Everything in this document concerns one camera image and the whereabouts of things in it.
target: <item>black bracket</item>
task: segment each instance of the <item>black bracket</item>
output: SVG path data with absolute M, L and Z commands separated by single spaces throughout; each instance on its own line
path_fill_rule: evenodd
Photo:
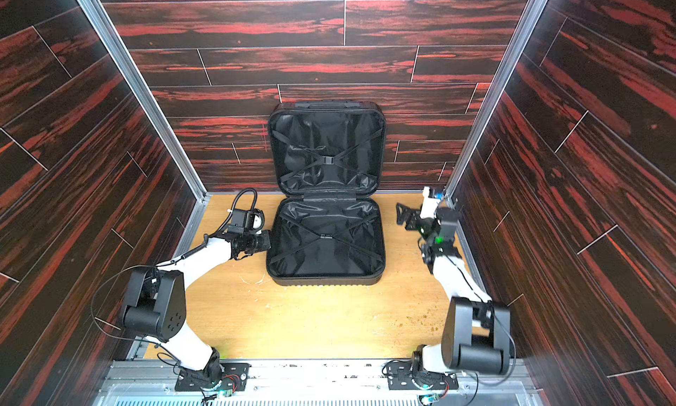
M 232 390 L 234 382 L 231 378 L 226 378 L 226 375 L 236 375 L 237 378 L 237 389 L 235 391 L 244 391 L 247 387 L 247 381 L 249 380 L 249 367 L 248 363 L 229 363 L 226 361 L 220 362 L 223 367 L 223 379 L 220 386 L 215 391 L 221 390 Z M 175 391 L 200 391 L 200 381 L 191 378 L 190 376 L 183 377 L 176 381 L 176 386 L 174 387 Z
M 428 372 L 425 382 L 417 380 L 414 383 L 411 361 L 388 363 L 383 373 L 387 375 L 387 386 L 390 390 L 420 390 L 421 384 L 425 383 L 428 385 L 427 390 L 445 390 L 446 384 L 450 391 L 458 390 L 458 379 L 455 374 L 447 376 Z

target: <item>black cable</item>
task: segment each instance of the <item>black cable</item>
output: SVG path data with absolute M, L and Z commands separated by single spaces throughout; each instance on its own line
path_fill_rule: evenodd
M 388 365 L 391 365 L 391 364 L 393 364 L 393 363 L 411 363 L 411 361 L 402 361 L 402 360 L 391 360 L 391 361 L 387 361 L 387 362 L 383 365 L 383 368 L 381 369 L 381 372 L 383 373 L 384 376 L 386 376 L 386 377 L 394 376 L 394 374 L 388 374 L 388 373 L 385 373 L 385 371 L 384 371 L 384 369 L 387 368 Z
M 108 336 L 108 337 L 117 338 L 118 340 L 127 340 L 127 341 L 136 341 L 136 340 L 139 340 L 138 338 L 129 338 L 129 337 L 115 336 L 114 334 L 110 334 L 109 332 L 105 331 L 101 326 L 99 326 L 99 323 L 98 323 L 98 321 L 96 320 L 96 316 L 95 316 L 95 314 L 94 314 L 94 299 L 96 299 L 96 296 L 97 296 L 97 294 L 99 293 L 99 291 L 101 291 L 101 289 L 102 289 L 106 284 L 108 284 L 108 283 L 110 283 L 111 281 L 113 281 L 114 278 L 116 278 L 116 277 L 119 276 L 120 274 L 124 273 L 125 271 L 128 271 L 128 270 L 133 269 L 133 268 L 141 268 L 141 267 L 142 267 L 142 268 L 155 268 L 155 267 L 151 267 L 151 266 L 131 266 L 131 267 L 129 267 L 129 268 L 125 268 L 125 269 L 123 269 L 122 271 L 118 272 L 117 274 L 113 275 L 111 278 L 107 279 L 105 282 L 101 283 L 101 285 L 100 285 L 100 286 L 96 289 L 96 291 L 94 292 L 94 295 L 91 297 L 91 301 L 89 302 L 89 313 L 91 314 L 91 319 L 92 319 L 92 321 L 94 321 L 94 324 L 98 327 L 98 329 L 99 329 L 102 333 L 106 334 L 106 336 Z
M 498 381 L 498 382 L 482 382 L 483 385 L 490 386 L 490 387 L 499 386 L 503 382 L 507 381 L 507 379 L 509 379 L 509 377 L 512 376 L 512 372 L 514 372 L 514 368 L 517 367 L 517 343 L 514 343 L 514 339 L 512 338 L 512 335 L 509 334 L 509 331 L 507 331 L 507 329 L 505 329 L 505 327 L 502 325 L 502 322 L 500 322 L 500 320 L 497 318 L 497 316 L 495 316 L 494 319 L 495 319 L 495 322 L 497 322 L 497 325 L 499 325 L 500 328 L 502 328 L 502 331 L 504 331 L 505 334 L 507 334 L 510 342 L 512 343 L 512 346 L 514 346 L 514 361 L 512 362 L 512 366 L 510 367 L 507 375 L 504 378 L 502 378 L 500 381 Z
M 446 257 L 446 259 L 449 260 L 449 262 L 451 262 L 451 264 L 455 265 L 455 263 L 454 263 L 453 261 L 451 261 L 451 258 L 450 258 L 448 255 L 444 255 L 444 256 Z M 472 287 L 472 285 L 469 284 L 469 281 L 467 281 L 467 279 L 465 278 L 464 272 L 462 272 L 462 270 L 461 270 L 461 275 L 462 275 L 462 279 L 465 280 L 465 282 L 466 282 L 467 285 L 469 286 L 469 289 L 472 291 L 472 293 L 476 294 L 476 295 L 477 295 L 477 298 L 478 298 L 479 300 L 481 300 L 481 297 L 477 294 L 477 292 L 474 291 L 474 288 Z
M 163 360 L 161 357 L 159 357 L 160 355 L 167 355 L 171 359 L 175 360 L 176 363 L 169 363 L 169 362 Z M 165 363 L 166 365 L 169 365 L 169 366 L 180 366 L 180 364 L 181 364 L 180 360 L 176 359 L 173 355 L 170 355 L 167 352 L 157 352 L 157 359 L 159 359 L 160 362 Z
M 202 387 L 198 387 L 198 388 L 199 388 L 199 391 L 202 392 L 202 403 L 201 403 L 202 405 L 207 405 L 208 402 L 210 402 L 210 401 L 214 400 L 216 397 L 218 397 L 218 394 L 212 394 L 210 396 L 207 396 L 204 393 L 204 390 L 202 390 Z
M 237 201 L 246 192 L 253 193 L 253 202 L 251 202 L 251 208 L 250 209 L 254 209 L 254 207 L 256 206 L 256 201 L 258 200 L 258 192 L 256 191 L 256 189 L 246 188 L 246 189 L 241 190 L 237 194 L 237 196 L 234 197 L 234 200 L 232 201 L 232 207 L 230 207 L 230 213 L 228 214 L 228 217 L 225 218 L 225 221 L 223 222 L 223 224 L 221 224 L 220 227 L 218 228 L 218 230 L 216 230 L 217 232 L 223 232 L 223 229 L 228 225 L 228 223 L 230 222 L 230 219 L 232 218 L 232 211 L 237 206 Z
M 464 406 L 468 406 L 471 402 L 474 401 L 474 399 L 477 398 L 477 393 L 478 393 L 478 373 L 474 373 L 474 375 L 477 377 L 477 388 L 474 389 L 474 395 L 472 398 L 469 400 L 469 402 L 465 403 Z

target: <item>black suitcase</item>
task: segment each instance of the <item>black suitcase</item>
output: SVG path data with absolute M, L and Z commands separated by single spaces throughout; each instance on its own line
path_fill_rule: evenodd
M 268 121 L 279 188 L 266 258 L 282 286 L 377 283 L 383 222 L 370 195 L 383 168 L 385 120 L 372 102 L 285 102 Z

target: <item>suitcase lid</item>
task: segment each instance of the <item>suitcase lid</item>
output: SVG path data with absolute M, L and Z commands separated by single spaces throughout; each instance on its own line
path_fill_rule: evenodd
M 373 102 L 284 102 L 270 115 L 268 134 L 287 196 L 369 196 L 380 184 L 385 120 Z

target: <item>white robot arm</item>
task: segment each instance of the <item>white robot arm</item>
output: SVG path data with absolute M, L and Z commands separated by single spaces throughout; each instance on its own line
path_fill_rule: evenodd
M 450 306 L 442 342 L 418 347 L 413 354 L 413 374 L 424 378 L 458 369 L 505 374 L 511 339 L 509 309 L 478 287 L 453 246 L 459 214 L 439 208 L 441 198 L 428 188 L 423 194 L 419 210 L 397 204 L 397 223 L 422 236 L 418 242 L 422 261 L 441 283 Z M 488 336 L 473 335 L 473 327 L 488 330 Z
M 180 271 L 183 273 L 185 290 L 202 275 L 207 274 L 216 266 L 226 262 L 231 257 L 231 244 L 220 238 L 209 238 L 207 246 L 185 259 L 161 267 L 162 271 Z M 179 332 L 169 341 L 162 342 L 156 337 L 147 336 L 149 341 L 159 344 L 170 352 L 173 357 L 181 361 L 183 368 L 200 371 L 207 366 L 212 356 L 212 348 L 204 343 L 185 322 Z
M 249 210 L 236 209 L 238 199 L 253 192 Z M 211 390 L 220 385 L 223 367 L 216 349 L 204 343 L 186 322 L 185 292 L 202 275 L 230 260 L 239 260 L 270 248 L 270 232 L 261 230 L 263 212 L 255 209 L 254 189 L 241 191 L 230 215 L 218 230 L 205 235 L 198 247 L 155 266 L 136 268 L 129 279 L 120 312 L 123 327 L 143 334 L 178 361 L 182 376 Z

